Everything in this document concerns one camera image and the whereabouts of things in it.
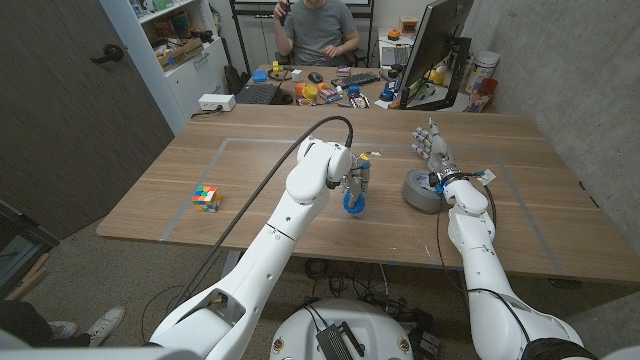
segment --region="wooden table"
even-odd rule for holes
[[[269,70],[269,66],[268,65],[261,65],[258,69],[261,70]],[[335,67],[322,67],[322,66],[295,66],[295,69],[299,69],[302,70],[302,78],[304,79],[304,83],[306,84],[314,84],[314,85],[318,85],[314,82],[312,82],[311,80],[309,80],[308,76],[311,72],[315,71],[317,73],[319,73],[320,75],[322,75],[323,80],[322,82],[327,84],[330,88],[334,88],[333,85],[331,85],[331,80],[338,78],[338,76],[336,75],[336,69]],[[380,72],[380,69],[369,69],[369,68],[351,68],[351,75],[355,75],[355,74],[362,74],[362,73],[366,73],[366,72],[373,72],[374,74],[378,74]],[[276,80],[271,80],[268,79],[267,80],[268,84],[273,84],[273,85],[278,85],[280,82],[276,81]],[[280,89],[282,90],[283,94],[290,94],[291,96],[293,96],[293,98],[296,98],[296,82],[293,82],[291,80],[287,80],[287,81],[283,81],[282,85],[280,86]],[[382,92],[382,90],[384,90],[384,85],[386,84],[386,81],[384,79],[380,79],[380,81],[376,81],[373,83],[369,83],[366,85],[363,85],[360,87],[360,92],[362,94],[364,94],[367,98],[369,98],[369,102],[371,103],[371,107],[377,107],[376,105],[373,104],[374,101],[378,100],[378,98],[380,97],[380,93]],[[344,99],[335,101],[333,103],[330,104],[324,104],[322,102],[319,102],[318,105],[322,105],[322,106],[331,106],[331,107],[338,107],[338,102],[347,102]]]
[[[316,121],[340,114],[354,125],[353,152],[382,152],[372,159],[367,206],[363,213],[349,215],[342,207],[343,194],[333,191],[294,254],[440,267],[436,216],[418,212],[400,192],[408,170],[426,168],[409,146],[411,131],[432,116],[453,146],[460,169],[489,168],[497,175],[490,184],[498,212],[495,248],[508,273],[640,282],[638,256],[527,117],[333,106],[282,109],[237,105],[231,112],[194,118],[100,224],[98,234],[211,245],[292,140]],[[314,135],[344,141],[346,134],[343,123],[330,122]],[[250,244],[282,195],[294,158],[249,208],[225,248]],[[220,187],[225,198],[218,213],[200,213],[190,203],[201,184]],[[444,261],[458,267],[462,259],[449,241],[443,214],[439,235]]]

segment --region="gray tape roll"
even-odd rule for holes
[[[402,196],[409,204],[430,214],[435,214],[440,209],[441,195],[429,186],[428,171],[410,170],[402,185]]]

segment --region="keyboard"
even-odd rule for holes
[[[408,46],[395,47],[393,48],[393,55],[396,59],[396,64],[407,65],[409,55],[411,55],[411,48]]]
[[[364,85],[368,83],[372,83],[374,81],[379,81],[380,76],[367,72],[364,74],[356,74],[351,76],[346,76],[343,78],[333,79],[331,80],[331,84],[333,86],[341,86],[343,89],[347,89],[349,85]]]
[[[248,99],[247,104],[269,105],[278,90],[278,87],[273,85],[254,85],[253,87],[255,93]]]

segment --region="sneaker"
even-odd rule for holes
[[[99,346],[102,344],[104,339],[111,335],[113,330],[120,325],[124,318],[124,312],[125,310],[122,306],[116,306],[102,315],[100,319],[96,320],[89,330],[87,330],[87,334],[89,334],[91,338],[89,346]]]
[[[51,339],[68,339],[78,332],[78,324],[71,321],[50,321]]]

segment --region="monitor stand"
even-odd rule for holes
[[[456,97],[458,96],[458,90],[460,89],[460,85],[462,82],[462,77],[464,76],[464,67],[467,62],[467,56],[469,55],[469,47],[471,46],[471,38],[466,37],[454,37],[451,43],[451,48],[454,46],[458,47],[458,56],[453,63],[453,73],[451,74],[451,82],[449,83],[449,90],[447,91],[447,95],[442,100],[432,101],[424,104],[415,105],[412,107],[407,107],[409,98],[409,86],[400,89],[402,95],[400,96],[400,109],[403,110],[425,110],[425,111],[436,111],[440,109],[446,109],[453,106],[456,102]]]

